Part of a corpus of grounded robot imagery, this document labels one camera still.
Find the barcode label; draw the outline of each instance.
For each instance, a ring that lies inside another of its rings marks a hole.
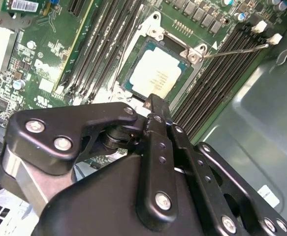
[[[12,10],[36,12],[38,8],[37,2],[14,0],[11,6]]]

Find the gray metal panel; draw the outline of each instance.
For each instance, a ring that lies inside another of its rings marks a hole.
[[[287,35],[276,51],[285,48]],[[201,140],[255,190],[266,184],[287,220],[287,61],[262,63]]]

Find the silver screw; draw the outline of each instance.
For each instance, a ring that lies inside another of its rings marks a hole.
[[[178,132],[180,132],[180,133],[183,133],[183,132],[184,132],[183,129],[182,129],[181,127],[179,127],[179,126],[176,126],[175,129],[176,129]]]
[[[285,226],[285,224],[281,221],[281,220],[277,220],[277,224],[279,225],[279,227],[287,233],[287,227]]]
[[[61,151],[67,151],[72,147],[72,143],[69,139],[67,138],[56,138],[54,140],[54,145],[55,148]]]
[[[37,120],[30,120],[25,124],[25,128],[32,133],[41,133],[45,130],[45,125]]]
[[[159,117],[159,116],[157,116],[157,115],[154,115],[153,117],[154,117],[154,119],[155,119],[157,122],[162,123],[162,118],[161,118],[161,117]]]
[[[210,152],[210,148],[207,145],[203,145],[203,149],[207,152]]]
[[[163,193],[157,193],[155,195],[155,201],[157,202],[159,208],[161,208],[162,210],[169,210],[171,208],[172,204],[170,199]]]
[[[272,223],[269,219],[265,218],[265,219],[264,219],[264,222],[265,222],[266,226],[267,226],[272,232],[275,232],[275,231],[276,231],[276,227],[273,225],[273,223]]]
[[[129,115],[133,115],[133,111],[129,107],[124,108],[124,111],[127,112]]]
[[[232,234],[236,233],[235,224],[230,219],[230,217],[224,215],[224,216],[222,216],[221,220],[222,220],[224,227],[227,229],[227,231],[229,231]]]

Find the label sticker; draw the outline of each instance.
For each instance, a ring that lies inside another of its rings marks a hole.
[[[39,4],[37,2],[14,0],[11,6],[11,10],[36,12],[38,5]]]
[[[257,193],[262,196],[264,200],[274,208],[276,205],[280,203],[280,200],[276,197],[276,195],[270,190],[267,185],[262,186]]]

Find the motherboard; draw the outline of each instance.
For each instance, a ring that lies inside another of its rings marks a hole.
[[[0,0],[0,16],[1,127],[19,110],[140,110],[155,93],[196,142],[284,36],[287,1]]]

